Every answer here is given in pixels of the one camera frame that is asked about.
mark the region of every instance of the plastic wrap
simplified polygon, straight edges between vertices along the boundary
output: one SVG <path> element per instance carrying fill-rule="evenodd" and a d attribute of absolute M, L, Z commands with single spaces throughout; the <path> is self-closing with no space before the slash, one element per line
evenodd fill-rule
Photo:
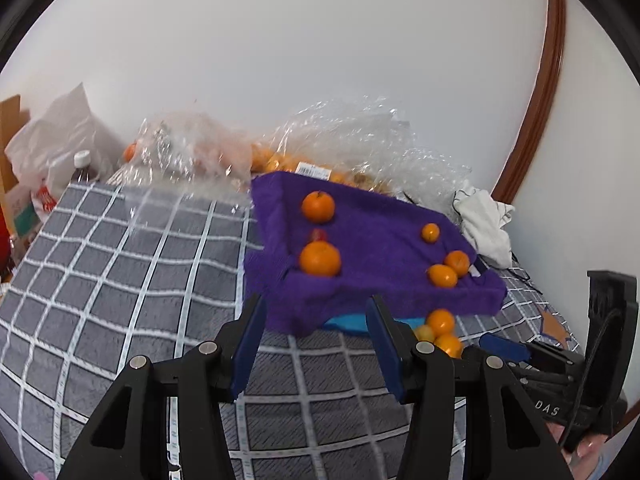
<path fill-rule="evenodd" d="M 176 200 L 250 204 L 252 152 L 242 132 L 206 114 L 175 112 L 145 120 L 134 154 L 111 184 L 123 184 L 126 207 L 136 225 L 159 225 Z"/>
<path fill-rule="evenodd" d="M 293 171 L 409 200 L 455 222 L 453 195 L 470 168 L 420 148 L 386 99 L 319 102 L 252 145 L 252 171 Z"/>

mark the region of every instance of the white wall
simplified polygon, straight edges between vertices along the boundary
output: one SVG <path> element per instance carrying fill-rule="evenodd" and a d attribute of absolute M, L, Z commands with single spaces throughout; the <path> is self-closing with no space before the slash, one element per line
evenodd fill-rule
<path fill-rule="evenodd" d="M 593 16 L 577 0 L 567 6 L 558 93 L 509 231 L 520 261 L 584 344 L 587 270 L 640 277 L 640 87 Z M 625 391 L 640 398 L 638 337 Z"/>
<path fill-rule="evenodd" d="M 606 441 L 602 447 L 602 455 L 604 456 L 607 467 L 616 459 L 618 453 L 622 449 L 622 446 L 625 445 L 626 440 L 629 438 L 631 431 L 637 423 L 638 418 L 636 417 L 624 430 L 620 431 L 620 433 L 612 439 Z"/>
<path fill-rule="evenodd" d="M 178 108 L 268 132 L 318 100 L 397 99 L 491 189 L 538 70 L 546 0 L 56 0 L 0 75 L 35 114 L 84 81 L 120 138 Z"/>

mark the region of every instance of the white cloth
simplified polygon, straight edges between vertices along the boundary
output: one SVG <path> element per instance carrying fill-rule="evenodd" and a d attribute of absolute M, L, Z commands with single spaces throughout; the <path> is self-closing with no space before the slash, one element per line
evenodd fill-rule
<path fill-rule="evenodd" d="M 502 227 L 511 221 L 514 206 L 496 202 L 487 190 L 473 187 L 468 180 L 456 192 L 453 206 L 462 217 L 460 230 L 476 252 L 496 267 L 511 267 L 511 241 Z"/>

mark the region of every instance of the gray plaid blanket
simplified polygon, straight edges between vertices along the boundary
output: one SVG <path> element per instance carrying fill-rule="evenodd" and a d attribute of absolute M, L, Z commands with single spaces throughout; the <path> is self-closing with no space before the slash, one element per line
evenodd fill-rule
<path fill-rule="evenodd" d="M 148 202 L 158 214 L 145 218 L 156 220 L 133 229 L 120 188 L 71 186 L 0 305 L 0 431 L 32 475 L 57 476 L 130 357 L 180 357 L 241 311 L 244 252 L 260 248 L 251 215 L 202 200 Z M 539 308 L 565 324 L 535 290 L 502 274 L 502 311 L 458 318 L 465 344 L 487 331 L 539 338 Z M 326 331 L 265 333 L 245 393 L 220 408 L 240 480 L 392 478 L 411 416 L 387 392 L 370 341 Z M 176 399 L 168 410 L 178 463 Z M 459 479 L 463 398 L 455 421 L 450 477 Z"/>

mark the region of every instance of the tangerine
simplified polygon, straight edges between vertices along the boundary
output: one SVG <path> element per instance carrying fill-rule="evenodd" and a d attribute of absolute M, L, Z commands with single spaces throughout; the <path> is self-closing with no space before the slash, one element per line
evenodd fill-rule
<path fill-rule="evenodd" d="M 302 201 L 302 214 L 314 224 L 325 224 L 335 214 L 334 199 L 324 191 L 313 191 Z"/>
<path fill-rule="evenodd" d="M 336 276 L 342 267 L 338 249 L 322 240 L 307 244 L 298 263 L 303 272 L 313 276 Z"/>
<path fill-rule="evenodd" d="M 427 316 L 426 323 L 431 327 L 436 337 L 453 332 L 456 326 L 456 320 L 451 313 L 444 308 L 439 308 L 431 312 Z"/>
<path fill-rule="evenodd" d="M 131 159 L 136 154 L 136 145 L 136 142 L 132 142 L 129 146 L 127 146 L 127 149 L 124 150 L 124 153 L 122 154 L 122 160 L 124 160 L 125 162 L 131 162 Z"/>
<path fill-rule="evenodd" d="M 460 342 L 460 339 L 453 334 L 443 334 L 440 337 L 437 337 L 433 344 L 449 357 L 460 359 L 460 355 L 462 354 L 462 343 Z"/>
<path fill-rule="evenodd" d="M 332 171 L 329 175 L 329 182 L 335 182 L 336 184 L 344 184 L 347 181 L 347 175 L 340 171 Z"/>
<path fill-rule="evenodd" d="M 307 164 L 310 164 L 310 162 L 304 157 L 286 155 L 282 159 L 282 170 L 289 171 L 289 173 L 295 173 L 300 162 L 306 162 Z"/>
<path fill-rule="evenodd" d="M 251 171 L 263 173 L 267 163 L 273 156 L 273 150 L 254 143 L 251 145 L 251 156 Z"/>
<path fill-rule="evenodd" d="M 420 234 L 425 242 L 428 244 L 434 244 L 440 237 L 440 228 L 437 224 L 427 224 L 422 228 Z"/>
<path fill-rule="evenodd" d="M 444 264 L 456 271 L 459 278 L 469 272 L 469 257 L 464 251 L 451 251 L 444 259 Z"/>
<path fill-rule="evenodd" d="M 451 267 L 443 264 L 435 264 L 427 269 L 427 275 L 435 286 L 453 288 L 458 284 L 458 275 Z"/>
<path fill-rule="evenodd" d="M 418 341 L 428 341 L 429 343 L 433 343 L 436 339 L 436 336 L 429 325 L 420 325 L 414 330 L 414 334 Z"/>
<path fill-rule="evenodd" d="M 264 167 L 265 173 L 271 173 L 272 171 L 282 171 L 282 156 L 278 153 L 274 153 Z"/>

